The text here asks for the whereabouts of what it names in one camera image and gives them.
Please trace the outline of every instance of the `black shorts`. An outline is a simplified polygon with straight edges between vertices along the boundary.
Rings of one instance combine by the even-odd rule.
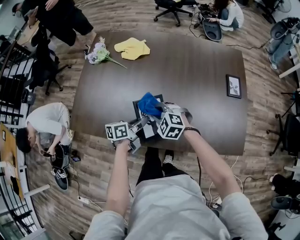
[[[75,43],[76,32],[74,30],[83,36],[93,30],[93,26],[90,24],[89,20],[82,11],[76,7],[63,24],[60,24],[53,29],[49,29],[55,37],[69,46],[73,46]]]

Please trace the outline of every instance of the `white t-shirt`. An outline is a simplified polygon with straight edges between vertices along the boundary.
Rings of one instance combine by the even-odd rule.
[[[242,193],[228,195],[218,218],[188,175],[146,180],[136,187],[126,240],[267,240],[262,221]],[[124,219],[96,214],[84,240],[121,240]]]
[[[28,115],[25,126],[30,122],[38,133],[60,135],[62,123],[59,121],[64,110],[65,106],[62,103],[50,103],[39,107]]]
[[[230,3],[226,8],[228,10],[228,18],[227,18],[227,20],[220,19],[221,28],[223,30],[233,31],[233,28],[223,27],[223,26],[230,26],[232,24],[234,18],[238,21],[239,28],[241,28],[244,23],[244,14],[243,14],[243,11],[240,8],[240,6],[236,3],[235,0],[233,0],[233,2]]]

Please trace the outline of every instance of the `green stem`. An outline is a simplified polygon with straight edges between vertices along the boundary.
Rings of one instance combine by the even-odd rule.
[[[115,61],[114,59],[112,59],[110,56],[106,56],[106,59],[109,60],[109,61],[112,61],[112,62],[114,62],[114,63],[116,63],[116,64],[119,64],[120,66],[122,66],[122,67],[124,67],[124,68],[127,69],[127,67],[125,67],[124,65],[118,63],[117,61]]]

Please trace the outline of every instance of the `black bracelet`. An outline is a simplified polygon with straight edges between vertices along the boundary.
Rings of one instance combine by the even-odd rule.
[[[198,130],[197,128],[194,128],[194,127],[186,127],[186,128],[184,129],[184,131],[186,131],[186,130],[192,130],[192,131],[195,131],[195,132],[197,132],[197,133],[201,136],[201,133],[199,132],[199,130]]]

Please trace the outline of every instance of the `jeans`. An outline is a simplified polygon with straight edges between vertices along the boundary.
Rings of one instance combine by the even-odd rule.
[[[141,181],[163,178],[163,171],[165,173],[165,177],[172,177],[182,174],[188,175],[186,172],[177,169],[170,163],[165,163],[163,166],[161,166],[161,161],[158,156],[158,149],[148,147],[145,154],[145,162],[142,166],[142,170],[136,185],[138,185]]]
[[[271,55],[271,62],[276,65],[280,63],[281,59],[288,54],[292,45],[293,41],[290,33],[278,40],[273,40],[267,47],[267,51]]]
[[[218,17],[218,19],[227,20],[228,15],[229,15],[228,9],[224,8],[222,11],[219,11],[219,14],[218,14],[217,17]],[[236,20],[236,18],[234,18],[231,25],[230,26],[225,26],[225,27],[233,28],[234,30],[239,28],[238,20]]]

